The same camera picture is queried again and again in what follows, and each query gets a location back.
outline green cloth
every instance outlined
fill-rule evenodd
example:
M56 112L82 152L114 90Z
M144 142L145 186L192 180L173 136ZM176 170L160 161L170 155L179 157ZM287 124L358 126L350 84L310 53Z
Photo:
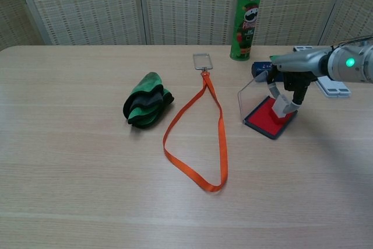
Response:
M134 127L147 128L173 101L172 94L163 88L159 75L150 72L132 90L123 106L123 114Z

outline lanyard clip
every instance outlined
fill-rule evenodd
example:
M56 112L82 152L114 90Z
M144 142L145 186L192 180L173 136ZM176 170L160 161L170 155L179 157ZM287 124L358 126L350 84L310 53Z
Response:
M194 68L196 70L201 70L202 73L212 69L212 63L208 53L193 54L193 62Z

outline woven screen panel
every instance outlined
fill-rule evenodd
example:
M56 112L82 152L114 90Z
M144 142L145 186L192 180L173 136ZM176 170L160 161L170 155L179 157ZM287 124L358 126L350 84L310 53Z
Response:
M235 0L146 0L150 44L227 44Z
M333 0L261 0L256 45L314 45Z
M52 44L141 44L136 0L34 0Z
M16 45L40 45L21 0L0 0L0 50Z
M373 34L373 0L338 0L324 44Z

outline green light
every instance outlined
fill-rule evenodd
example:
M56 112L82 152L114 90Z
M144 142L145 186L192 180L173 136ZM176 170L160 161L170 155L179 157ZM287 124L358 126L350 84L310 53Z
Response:
M352 67L352 66L354 66L354 64L355 64L355 60L354 60L354 58L349 58L349 59L346 61L346 65L347 65L347 67Z

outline wooden table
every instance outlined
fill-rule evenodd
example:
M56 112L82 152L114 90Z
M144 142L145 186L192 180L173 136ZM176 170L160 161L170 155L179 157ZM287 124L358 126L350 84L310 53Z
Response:
M312 85L272 141L240 121L237 92L253 61L229 46L13 47L0 52L0 248L373 248L373 85L347 100ZM161 139L200 89L192 54L209 52L224 110L229 177L203 192L164 156ZM156 71L175 96L152 129L122 105ZM206 94L168 148L220 182L218 109Z

